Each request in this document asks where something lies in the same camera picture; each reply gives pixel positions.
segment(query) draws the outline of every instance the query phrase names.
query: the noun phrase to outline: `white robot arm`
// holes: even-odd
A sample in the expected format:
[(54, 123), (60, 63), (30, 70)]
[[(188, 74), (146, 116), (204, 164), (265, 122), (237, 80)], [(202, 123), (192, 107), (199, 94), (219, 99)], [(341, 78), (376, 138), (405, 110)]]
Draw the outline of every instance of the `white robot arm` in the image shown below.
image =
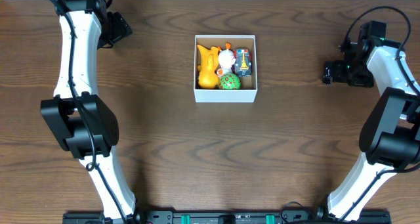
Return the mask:
[[(65, 13), (58, 11), (63, 38), (60, 77), (54, 99), (41, 102), (41, 113), (64, 150), (71, 151), (84, 167), (93, 162), (84, 121), (67, 117), (76, 110), (68, 83), (70, 46), (74, 41), (72, 77), (75, 96), (88, 111), (87, 121), (98, 153), (96, 164), (100, 168), (89, 171), (89, 175), (102, 200), (104, 218), (113, 223), (118, 223), (118, 220), (124, 223), (135, 218), (136, 198), (127, 185), (117, 157), (116, 117), (98, 97), (96, 52), (99, 47), (105, 44), (112, 46), (129, 35), (131, 29), (119, 13), (106, 13), (104, 0), (57, 1), (66, 10)], [(72, 30), (77, 36), (74, 39)]]
[[(407, 66), (403, 51), (399, 52), (400, 62), (396, 60), (399, 44), (385, 39), (385, 28), (386, 25), (379, 22), (363, 25), (359, 42), (347, 45), (345, 61), (327, 62), (325, 68), (324, 83), (329, 80), (328, 73), (331, 73), (333, 81), (347, 78), (349, 85), (363, 87), (373, 85), (371, 79), (374, 78), (382, 96), (360, 134), (362, 152), (356, 164), (338, 189), (327, 198), (328, 214), (345, 221), (357, 221), (369, 199), (381, 185), (396, 175), (395, 172), (389, 172), (379, 179), (379, 173), (404, 169), (409, 163), (419, 161), (418, 141), (406, 138), (417, 133), (417, 130), (399, 128), (397, 125), (399, 119), (414, 117), (420, 88)], [(344, 74), (334, 78), (333, 74), (337, 72)], [(365, 190), (367, 192), (356, 204)]]

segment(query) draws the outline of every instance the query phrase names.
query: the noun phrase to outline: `green toy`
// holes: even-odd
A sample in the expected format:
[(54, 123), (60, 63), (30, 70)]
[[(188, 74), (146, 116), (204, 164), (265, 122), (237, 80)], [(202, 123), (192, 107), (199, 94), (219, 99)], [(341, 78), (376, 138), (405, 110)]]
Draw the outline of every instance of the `green toy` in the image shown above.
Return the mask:
[(220, 78), (219, 89), (239, 89), (241, 87), (241, 80), (236, 74), (225, 74)]

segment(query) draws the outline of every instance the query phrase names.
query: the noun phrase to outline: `yellow toy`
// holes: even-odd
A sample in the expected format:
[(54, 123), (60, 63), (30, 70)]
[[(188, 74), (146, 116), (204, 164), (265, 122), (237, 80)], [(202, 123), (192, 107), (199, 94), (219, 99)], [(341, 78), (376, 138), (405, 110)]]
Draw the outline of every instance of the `yellow toy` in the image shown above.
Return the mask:
[(219, 60), (217, 54), (219, 49), (211, 47), (210, 50), (201, 45), (197, 45), (201, 55), (201, 65), (197, 67), (199, 70), (198, 84), (203, 89), (214, 89), (219, 84), (219, 77), (215, 73), (219, 67)]

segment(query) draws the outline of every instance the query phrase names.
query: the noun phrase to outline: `wood grain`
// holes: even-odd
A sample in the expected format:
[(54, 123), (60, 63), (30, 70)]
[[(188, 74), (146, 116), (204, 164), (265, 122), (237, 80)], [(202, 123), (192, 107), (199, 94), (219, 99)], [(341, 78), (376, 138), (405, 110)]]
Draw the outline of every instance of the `wood grain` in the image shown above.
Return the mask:
[[(418, 0), (114, 0), (133, 35), (99, 50), (98, 86), (118, 118), (118, 154), (142, 207), (319, 204), (355, 163), (360, 129), (379, 98), (375, 88), (323, 86), (322, 66), (341, 58), (337, 46), (351, 22), (377, 5), (410, 17), (407, 59), (420, 76)], [(363, 20), (373, 18), (403, 40), (397, 14)], [(257, 36), (253, 104), (195, 103), (195, 34)], [(50, 3), (0, 3), (0, 223), (60, 223), (66, 211), (102, 209), (88, 174), (39, 112), (52, 97), (60, 55)], [(397, 175), (368, 206), (388, 208), (394, 223), (418, 223), (419, 182), (415, 173)]]

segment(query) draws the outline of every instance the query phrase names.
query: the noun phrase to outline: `white box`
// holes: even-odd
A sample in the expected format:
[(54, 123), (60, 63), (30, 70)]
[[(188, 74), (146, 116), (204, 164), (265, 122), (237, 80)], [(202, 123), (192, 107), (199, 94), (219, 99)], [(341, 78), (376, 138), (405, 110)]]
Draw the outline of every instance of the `white box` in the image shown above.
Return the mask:
[[(221, 46), (222, 49), (225, 49), (226, 43), (231, 44), (231, 49), (248, 48), (251, 51), (251, 76), (240, 78), (240, 90), (200, 89), (197, 83), (197, 65), (201, 62), (201, 56), (197, 50), (197, 44), (208, 49), (212, 46)], [(254, 102), (258, 91), (255, 35), (196, 35), (194, 49), (194, 96), (196, 102)]]

